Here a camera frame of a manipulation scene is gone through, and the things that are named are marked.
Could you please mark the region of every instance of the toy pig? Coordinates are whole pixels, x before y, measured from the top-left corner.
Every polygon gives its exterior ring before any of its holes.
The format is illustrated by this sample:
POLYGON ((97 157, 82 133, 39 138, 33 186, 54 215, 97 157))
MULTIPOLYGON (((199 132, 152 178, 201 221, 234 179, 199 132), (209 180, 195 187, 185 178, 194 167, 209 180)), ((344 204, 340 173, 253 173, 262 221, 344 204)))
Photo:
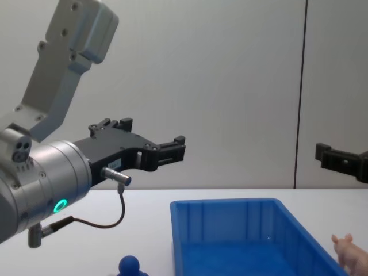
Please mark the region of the toy pig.
POLYGON ((345 265, 350 269, 351 276, 368 275, 368 252, 352 243, 351 234, 347 234, 344 239, 338 239, 332 235, 333 248, 338 254, 339 264, 342 268, 345 265))

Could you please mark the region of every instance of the black cable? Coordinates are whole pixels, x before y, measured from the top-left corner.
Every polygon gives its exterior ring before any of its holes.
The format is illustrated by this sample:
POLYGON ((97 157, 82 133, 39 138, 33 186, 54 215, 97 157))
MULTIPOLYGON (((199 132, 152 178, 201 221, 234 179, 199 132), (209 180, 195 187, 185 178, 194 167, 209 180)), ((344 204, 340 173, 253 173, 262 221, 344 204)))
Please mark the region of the black cable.
POLYGON ((120 222, 122 222, 122 220, 125 216, 125 202, 124 202, 124 198, 122 196, 122 193, 124 192, 124 186, 119 187, 118 191, 119 191, 119 196, 120 196, 120 201, 121 201, 121 216, 120 216, 119 220, 116 223, 110 224, 110 225, 99 225, 99 224, 90 223, 89 221, 81 220, 79 218, 74 218, 74 217, 70 216, 70 217, 59 220, 59 221, 57 221, 53 224, 50 224, 49 226, 43 228, 43 237, 47 237, 48 235, 50 235, 52 233, 55 233, 56 231, 64 228, 65 226, 71 224, 74 221, 76 221, 78 223, 84 223, 84 224, 87 224, 89 226, 100 228, 100 229, 109 229, 109 228, 113 228, 115 226, 118 226, 120 224, 120 222))
POLYGON ((119 196, 120 196, 120 201, 121 201, 121 216, 120 216, 119 220, 116 223, 110 224, 110 225, 99 225, 99 224, 90 223, 89 221, 86 221, 86 220, 81 220, 79 218, 73 218, 73 221, 76 221, 78 223, 84 223, 84 224, 87 224, 89 226, 100 228, 100 229, 114 228, 115 226, 118 226, 120 224, 120 222, 122 222, 122 220, 125 216, 125 202, 124 202, 124 198, 122 196, 122 193, 120 193, 119 196))

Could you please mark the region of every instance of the black mount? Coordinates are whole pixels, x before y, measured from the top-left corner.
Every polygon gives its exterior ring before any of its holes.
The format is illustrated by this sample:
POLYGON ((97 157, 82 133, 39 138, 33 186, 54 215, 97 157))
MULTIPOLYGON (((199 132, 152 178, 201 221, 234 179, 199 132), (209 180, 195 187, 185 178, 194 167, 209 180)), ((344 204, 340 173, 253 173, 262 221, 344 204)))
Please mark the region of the black mount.
POLYGON ((368 183, 368 151, 352 154, 335 150, 329 145, 317 144, 316 159, 321 161, 321 168, 352 175, 358 181, 368 183))
POLYGON ((92 186, 106 180, 101 176, 104 167, 116 171, 132 168, 155 171, 158 166, 183 161, 184 136, 170 143, 155 144, 132 133, 132 125, 131 118, 120 121, 104 119, 88 127, 89 138, 74 143, 90 161, 92 186))

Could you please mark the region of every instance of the white wall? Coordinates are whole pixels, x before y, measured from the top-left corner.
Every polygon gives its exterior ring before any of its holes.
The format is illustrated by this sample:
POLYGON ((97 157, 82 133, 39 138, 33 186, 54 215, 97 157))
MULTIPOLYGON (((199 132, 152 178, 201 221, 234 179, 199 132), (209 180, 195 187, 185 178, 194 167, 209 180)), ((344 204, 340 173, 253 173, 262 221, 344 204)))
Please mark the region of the white wall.
MULTIPOLYGON (((154 142, 187 137, 184 162, 129 171, 132 187, 293 186, 304 1, 105 2, 120 18, 108 56, 83 76, 47 141, 132 117, 154 142)), ((56 3, 1 3, 0 116, 21 100, 56 3)))
POLYGON ((316 143, 368 150, 367 11, 367 0, 309 0, 297 188, 367 187, 315 160, 316 143))

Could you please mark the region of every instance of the blue tray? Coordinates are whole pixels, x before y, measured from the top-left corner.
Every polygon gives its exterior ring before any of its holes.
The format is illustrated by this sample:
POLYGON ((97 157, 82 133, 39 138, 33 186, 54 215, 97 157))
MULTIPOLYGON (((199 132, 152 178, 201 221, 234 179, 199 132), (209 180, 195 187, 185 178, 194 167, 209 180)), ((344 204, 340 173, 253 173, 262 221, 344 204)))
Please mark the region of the blue tray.
POLYGON ((176 276, 346 276, 275 199, 171 204, 176 276))

